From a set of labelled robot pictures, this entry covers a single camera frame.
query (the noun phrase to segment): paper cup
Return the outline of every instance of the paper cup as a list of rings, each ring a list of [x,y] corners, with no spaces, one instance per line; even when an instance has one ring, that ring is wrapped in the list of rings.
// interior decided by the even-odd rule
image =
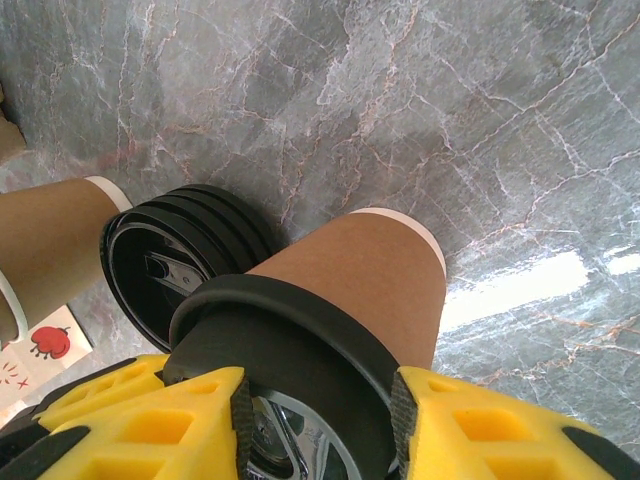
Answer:
[[[16,341],[101,275],[99,240],[131,204],[89,177],[0,195],[0,341]]]
[[[341,308],[401,365],[430,368],[446,293],[444,256],[415,220],[371,208],[339,217],[248,273]]]

